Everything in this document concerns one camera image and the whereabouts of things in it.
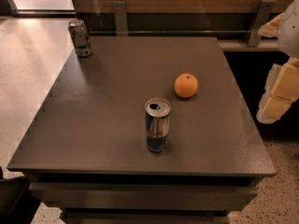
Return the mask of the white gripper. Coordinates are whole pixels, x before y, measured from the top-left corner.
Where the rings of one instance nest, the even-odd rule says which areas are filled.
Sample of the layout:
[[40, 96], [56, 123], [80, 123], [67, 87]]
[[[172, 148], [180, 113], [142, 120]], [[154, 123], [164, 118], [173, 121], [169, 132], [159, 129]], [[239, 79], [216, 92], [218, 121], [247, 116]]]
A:
[[283, 65], [274, 64], [268, 73], [256, 118], [260, 123], [272, 124], [299, 99], [299, 0], [293, 0], [284, 14], [262, 25], [258, 34], [278, 36], [279, 50], [295, 57]]

